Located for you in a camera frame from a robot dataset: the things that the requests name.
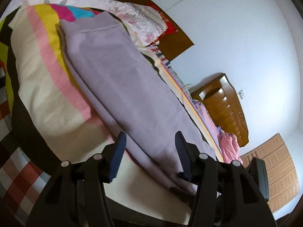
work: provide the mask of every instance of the pillow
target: pillow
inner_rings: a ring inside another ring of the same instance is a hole
[[[169,22],[169,20],[165,17],[165,15],[162,13],[162,11],[160,10],[160,8],[154,4],[154,3],[147,3],[145,4],[146,6],[149,6],[149,7],[152,7],[153,9],[155,9],[161,16],[161,18],[163,19],[163,21],[166,23],[167,25],[167,30],[162,33],[157,40],[159,40],[160,38],[164,37],[165,35],[168,35],[168,34],[174,34],[174,33],[177,33],[178,30],[174,27],[174,25]]]
[[[132,6],[132,8],[142,17],[142,19],[156,26],[160,30],[161,34],[163,34],[167,30],[167,25],[165,21],[162,19],[161,15],[152,7],[134,3],[127,4]]]
[[[55,3],[75,7],[90,7],[108,11],[122,20],[126,27],[131,28],[140,39],[140,46],[148,46],[154,42],[164,31],[154,24],[153,21],[146,19],[142,14],[134,9],[129,3],[122,3],[116,0],[13,0],[9,4],[4,16],[7,16],[21,4],[36,5],[42,3]]]
[[[212,118],[210,117],[207,109],[205,108],[205,106],[203,105],[202,102],[198,101],[198,100],[193,100],[192,101],[196,107],[196,109],[198,110],[198,113],[200,114],[202,120],[204,121],[205,125],[207,126],[210,134],[212,135],[212,137],[214,138],[217,146],[219,146],[219,140],[221,139],[221,127],[217,127]]]

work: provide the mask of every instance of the plaid blanket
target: plaid blanket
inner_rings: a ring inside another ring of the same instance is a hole
[[[6,95],[8,54],[11,52],[9,22],[11,13],[0,22],[0,197],[10,212],[25,226],[26,220],[50,176],[22,151],[12,135],[11,112]]]

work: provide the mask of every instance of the red checkered fabric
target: red checkered fabric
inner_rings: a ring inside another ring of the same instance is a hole
[[[146,48],[149,48],[152,52],[155,52],[165,66],[169,66],[170,61],[166,59],[165,55],[161,52],[156,43],[152,46],[147,46]]]
[[[7,115],[10,114],[9,102],[7,100],[0,104],[0,110],[0,120],[4,119]]]
[[[21,224],[25,225],[49,178],[20,148],[0,169],[0,197]]]

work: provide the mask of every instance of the white wall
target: white wall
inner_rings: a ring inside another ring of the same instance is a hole
[[[303,19],[297,11],[296,7],[291,0],[275,0],[281,13],[283,14],[291,36],[294,41],[301,79],[303,78]],[[296,167],[297,175],[300,183],[300,194],[295,197],[287,205],[279,209],[274,213],[275,218],[284,216],[285,214],[291,212],[299,201],[303,193],[303,161],[301,159],[301,154],[303,153],[303,81],[301,81],[301,106],[299,115],[299,125],[298,129],[295,130],[291,135],[284,139],[285,144],[291,154],[294,165]]]
[[[301,79],[303,78],[303,19],[291,0],[275,0],[282,12],[297,52]],[[303,131],[303,81],[301,81],[301,107],[299,128]]]

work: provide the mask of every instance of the lavender folded blanket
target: lavender folded blanket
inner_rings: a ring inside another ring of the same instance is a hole
[[[78,85],[115,136],[127,133],[127,150],[167,188],[195,193],[179,179],[175,133],[215,158],[178,98],[108,12],[60,21],[62,51]]]

